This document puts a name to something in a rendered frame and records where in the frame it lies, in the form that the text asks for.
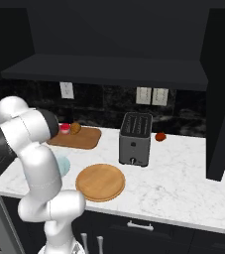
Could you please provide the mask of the rectangular wooden cutting board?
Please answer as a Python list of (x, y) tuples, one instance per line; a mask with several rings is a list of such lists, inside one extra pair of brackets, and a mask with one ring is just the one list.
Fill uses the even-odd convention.
[(97, 146), (100, 137), (101, 131), (98, 128), (82, 127), (75, 135), (58, 133), (54, 138), (48, 141), (48, 144), (67, 148), (91, 150)]

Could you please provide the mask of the brown croissant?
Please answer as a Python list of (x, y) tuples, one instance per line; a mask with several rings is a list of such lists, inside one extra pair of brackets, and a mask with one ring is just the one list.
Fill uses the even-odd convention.
[(81, 130), (81, 125), (77, 122), (73, 122), (70, 124), (70, 134), (76, 135)]

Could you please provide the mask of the red jam jar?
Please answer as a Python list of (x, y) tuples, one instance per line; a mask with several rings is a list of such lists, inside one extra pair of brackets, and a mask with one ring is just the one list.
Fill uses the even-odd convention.
[(59, 125), (61, 134), (68, 134), (70, 132), (70, 125), (68, 123), (62, 123)]

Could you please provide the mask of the round wooden board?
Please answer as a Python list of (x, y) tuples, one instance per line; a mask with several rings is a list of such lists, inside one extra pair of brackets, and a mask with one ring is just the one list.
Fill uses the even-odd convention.
[(115, 166), (95, 164), (78, 174), (75, 187), (86, 199), (103, 202), (118, 196), (123, 191), (125, 182), (124, 174)]

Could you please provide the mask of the dark upper cabinet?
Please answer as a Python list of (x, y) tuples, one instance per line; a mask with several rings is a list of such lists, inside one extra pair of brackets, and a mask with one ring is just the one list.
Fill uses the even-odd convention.
[(203, 91), (211, 11), (225, 0), (27, 0), (34, 53), (6, 78)]

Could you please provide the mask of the dark open cabinet door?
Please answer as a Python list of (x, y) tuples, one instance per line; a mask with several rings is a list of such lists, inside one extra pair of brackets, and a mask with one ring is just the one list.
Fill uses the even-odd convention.
[(225, 173), (225, 8), (209, 12), (200, 61), (206, 90), (206, 178), (221, 182)]

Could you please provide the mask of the dark lower cabinet door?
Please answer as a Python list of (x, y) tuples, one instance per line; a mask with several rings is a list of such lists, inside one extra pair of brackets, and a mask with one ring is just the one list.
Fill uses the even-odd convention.
[[(42, 222), (34, 223), (22, 221), (18, 215), (18, 204), (20, 201), (18, 198), (3, 196), (2, 199), (26, 254), (38, 254), (40, 249), (46, 244), (44, 224)], [(89, 211), (86, 210), (80, 217), (72, 222), (72, 231), (79, 243), (83, 243), (81, 233), (87, 234), (88, 252), (89, 254), (93, 254)]]

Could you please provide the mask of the grey toaster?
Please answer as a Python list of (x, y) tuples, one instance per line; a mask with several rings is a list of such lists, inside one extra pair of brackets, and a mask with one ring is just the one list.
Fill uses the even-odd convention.
[(146, 167), (149, 164), (153, 116), (127, 112), (119, 132), (119, 162)]

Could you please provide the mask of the red-brown round pastry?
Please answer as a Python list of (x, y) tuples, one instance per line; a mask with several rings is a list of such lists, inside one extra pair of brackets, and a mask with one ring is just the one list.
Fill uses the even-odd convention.
[(167, 135), (164, 132), (157, 133), (155, 136), (158, 142), (161, 142), (167, 138)]

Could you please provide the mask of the light blue plate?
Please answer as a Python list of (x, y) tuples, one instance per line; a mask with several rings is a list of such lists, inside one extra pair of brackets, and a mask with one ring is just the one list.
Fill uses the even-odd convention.
[(59, 172), (60, 175), (62, 177), (66, 176), (67, 173), (70, 170), (70, 161), (67, 157), (63, 157), (63, 156), (59, 156), (56, 158), (57, 164), (58, 164), (58, 168), (59, 168)]

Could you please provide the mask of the dark drawer front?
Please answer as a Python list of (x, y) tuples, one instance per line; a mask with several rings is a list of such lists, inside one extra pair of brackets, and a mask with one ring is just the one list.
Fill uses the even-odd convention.
[[(151, 225), (154, 231), (127, 226)], [(111, 254), (187, 254), (193, 230), (176, 225), (116, 216), (109, 226)]]

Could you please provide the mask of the white wall outlet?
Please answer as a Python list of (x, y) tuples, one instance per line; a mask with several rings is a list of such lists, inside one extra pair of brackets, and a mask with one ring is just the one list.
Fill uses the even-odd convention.
[(169, 91), (166, 88), (154, 88), (152, 104), (156, 106), (166, 106), (168, 97)]
[(61, 97), (65, 99), (73, 99), (73, 84), (71, 82), (61, 82), (60, 86), (60, 93)]
[(149, 105), (151, 103), (152, 89), (150, 87), (138, 87), (136, 94), (136, 103)]

